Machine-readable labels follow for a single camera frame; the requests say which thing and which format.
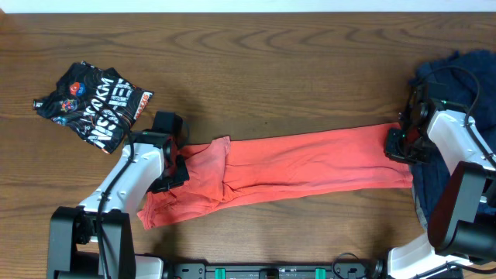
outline dark blue fabric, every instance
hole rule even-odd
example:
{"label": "dark blue fabric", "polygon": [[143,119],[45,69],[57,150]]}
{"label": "dark blue fabric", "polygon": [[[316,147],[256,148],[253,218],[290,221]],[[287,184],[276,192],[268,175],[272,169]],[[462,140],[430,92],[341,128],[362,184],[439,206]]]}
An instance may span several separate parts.
{"label": "dark blue fabric", "polygon": [[[496,150],[496,53],[488,50],[476,50],[460,55],[456,52],[447,59],[428,62],[420,66],[416,71],[416,78],[411,83],[415,84],[432,70],[447,65],[464,67],[479,79],[481,93],[473,114],[475,126],[489,147]],[[462,71],[437,71],[427,77],[427,81],[449,86],[447,96],[431,96],[433,98],[457,102],[469,107],[474,101],[475,83],[469,75]],[[425,218],[429,221],[430,214],[450,179],[450,173],[439,151],[432,154],[430,163],[417,164],[411,169],[415,192],[418,195]],[[496,209],[480,204],[479,212],[496,214]]]}

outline white wall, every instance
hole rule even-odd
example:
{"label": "white wall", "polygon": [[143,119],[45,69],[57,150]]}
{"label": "white wall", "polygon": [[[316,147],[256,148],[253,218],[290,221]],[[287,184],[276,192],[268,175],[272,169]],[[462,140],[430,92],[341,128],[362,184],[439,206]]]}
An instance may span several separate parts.
{"label": "white wall", "polygon": [[495,12],[496,0],[0,0],[20,12]]}

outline wooden table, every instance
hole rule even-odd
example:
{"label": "wooden table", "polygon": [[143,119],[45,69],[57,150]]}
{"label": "wooden table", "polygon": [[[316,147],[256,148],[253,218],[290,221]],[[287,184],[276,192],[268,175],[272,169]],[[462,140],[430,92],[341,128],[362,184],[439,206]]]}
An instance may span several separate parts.
{"label": "wooden table", "polygon": [[[393,122],[422,62],[496,49],[494,13],[6,15],[0,19],[0,277],[43,277],[50,216],[115,165],[32,111],[71,63],[115,67],[207,143]],[[159,229],[137,253],[172,260],[327,262],[376,257],[422,233],[408,189],[230,208]],[[96,250],[95,246],[85,246]]]}

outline red cloth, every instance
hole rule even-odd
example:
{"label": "red cloth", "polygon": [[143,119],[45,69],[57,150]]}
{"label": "red cloth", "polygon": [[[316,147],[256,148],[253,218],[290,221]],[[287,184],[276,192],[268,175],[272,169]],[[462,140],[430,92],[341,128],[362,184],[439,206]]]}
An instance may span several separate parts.
{"label": "red cloth", "polygon": [[145,229],[193,219],[222,208],[367,188],[410,188],[405,164],[384,155],[398,124],[186,146],[190,180],[147,194]]}

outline wood grain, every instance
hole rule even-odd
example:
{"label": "wood grain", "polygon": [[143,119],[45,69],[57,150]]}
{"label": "wood grain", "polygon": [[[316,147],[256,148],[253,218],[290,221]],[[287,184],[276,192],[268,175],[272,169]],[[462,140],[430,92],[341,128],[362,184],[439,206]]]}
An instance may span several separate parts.
{"label": "wood grain", "polygon": [[[115,67],[156,92],[134,129],[160,109],[187,119],[193,143],[243,140],[393,122],[420,63],[495,50],[495,27],[494,13],[6,16],[0,277],[43,277],[50,215],[85,198],[117,160],[31,110],[71,63]],[[133,221],[137,253],[213,263],[375,257],[420,233],[406,189],[229,208],[146,232]]]}

